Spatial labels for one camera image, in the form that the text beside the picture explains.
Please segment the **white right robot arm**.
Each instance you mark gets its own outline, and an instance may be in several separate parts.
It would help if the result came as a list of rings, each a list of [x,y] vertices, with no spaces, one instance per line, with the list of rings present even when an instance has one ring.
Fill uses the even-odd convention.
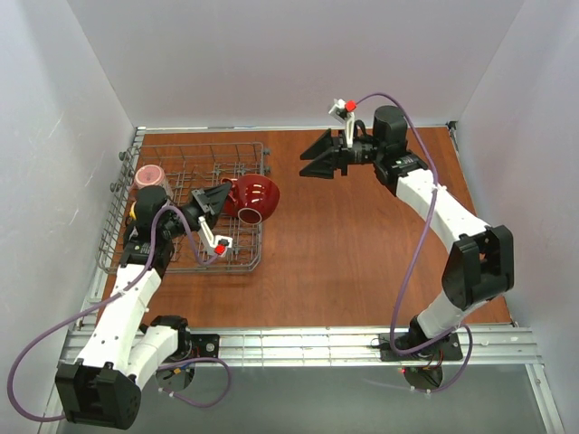
[[[376,179],[406,203],[433,231],[449,253],[442,273],[441,293],[406,333],[390,335],[383,347],[400,357],[435,352],[441,340],[490,300],[514,286],[514,243],[504,225],[484,222],[448,193],[432,164],[408,148],[412,125],[402,109],[384,105],[375,110],[372,130],[355,115],[353,100],[337,99],[330,116],[343,122],[336,133],[324,132],[300,158],[302,177],[331,179],[346,175],[351,165],[371,165]]]

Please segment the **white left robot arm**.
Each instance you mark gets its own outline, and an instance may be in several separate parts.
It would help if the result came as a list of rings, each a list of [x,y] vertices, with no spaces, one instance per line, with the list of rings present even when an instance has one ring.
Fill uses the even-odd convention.
[[[166,189],[138,190],[123,235],[115,287],[99,310],[100,320],[73,363],[62,364],[55,385],[65,419],[72,423],[128,429],[137,418],[142,390],[152,378],[181,378],[189,385],[201,359],[181,316],[142,322],[175,252],[186,236],[202,242],[206,265],[225,255],[232,238],[212,232],[232,188],[225,182],[190,192],[181,206]]]

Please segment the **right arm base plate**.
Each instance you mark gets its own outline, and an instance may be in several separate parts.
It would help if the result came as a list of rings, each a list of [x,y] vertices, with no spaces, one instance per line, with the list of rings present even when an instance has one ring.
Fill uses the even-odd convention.
[[[456,332],[444,336],[433,344],[411,354],[396,353],[390,346],[388,333],[378,334],[371,339],[369,349],[377,350],[381,362],[458,362],[463,358]]]

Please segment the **red floral mug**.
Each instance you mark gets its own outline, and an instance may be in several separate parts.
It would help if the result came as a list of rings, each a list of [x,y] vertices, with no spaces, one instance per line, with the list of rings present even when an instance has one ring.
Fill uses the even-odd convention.
[[[223,178],[221,184],[231,187],[223,213],[249,225],[257,225],[270,218],[280,200],[279,187],[264,175]]]

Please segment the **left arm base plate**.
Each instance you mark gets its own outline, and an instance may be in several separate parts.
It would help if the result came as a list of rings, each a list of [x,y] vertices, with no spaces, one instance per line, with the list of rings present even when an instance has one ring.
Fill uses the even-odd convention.
[[[193,358],[218,358],[220,342],[218,334],[190,334],[185,349],[167,357],[163,363],[178,363]]]

